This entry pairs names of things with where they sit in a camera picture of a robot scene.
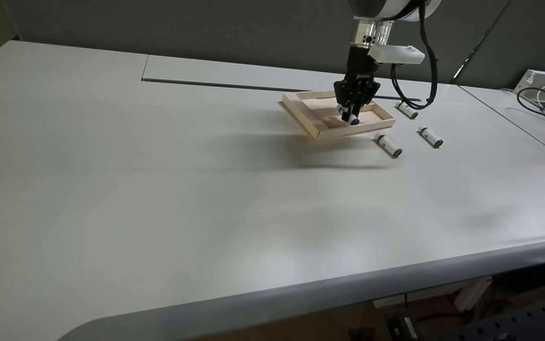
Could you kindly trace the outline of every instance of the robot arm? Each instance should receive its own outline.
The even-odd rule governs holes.
[[[347,1],[357,22],[347,52],[345,75],[332,87],[342,119],[357,124],[361,106],[370,102],[379,87],[374,81],[378,64],[419,64],[425,58],[425,54],[412,45],[385,45],[393,20],[425,18],[438,7],[440,0]]]

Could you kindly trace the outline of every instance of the floor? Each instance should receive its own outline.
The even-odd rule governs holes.
[[[370,301],[355,303],[317,314],[298,316],[283,321],[239,329],[224,335],[205,337],[202,341],[349,341],[349,331],[361,331],[357,341],[389,341],[385,318],[397,312],[406,312],[414,321],[423,341],[432,341],[467,321],[531,304],[545,299],[545,285],[510,293],[501,287],[489,287],[472,312],[457,312],[451,304],[451,295],[440,295],[406,304],[374,308]]]

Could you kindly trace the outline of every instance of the wooden tray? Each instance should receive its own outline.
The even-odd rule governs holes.
[[[340,111],[336,109],[334,92],[330,90],[287,92],[279,104],[313,140],[342,138],[389,128],[393,124],[393,117],[374,102],[361,107],[359,124],[347,124],[342,121]]]

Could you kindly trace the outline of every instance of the white table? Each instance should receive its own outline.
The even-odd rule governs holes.
[[[484,88],[484,87],[461,87],[461,88],[545,145],[545,117],[523,109],[516,102],[514,92],[506,88]]]
[[[545,145],[459,87],[395,113],[391,160],[143,68],[0,49],[0,339],[181,339],[545,261]]]

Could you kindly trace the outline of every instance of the wooden frame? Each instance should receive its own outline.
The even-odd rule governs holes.
[[[342,138],[393,124],[393,117],[374,102],[361,107],[359,124],[347,124],[340,119],[330,90],[289,92],[283,94],[279,104],[311,140]]]

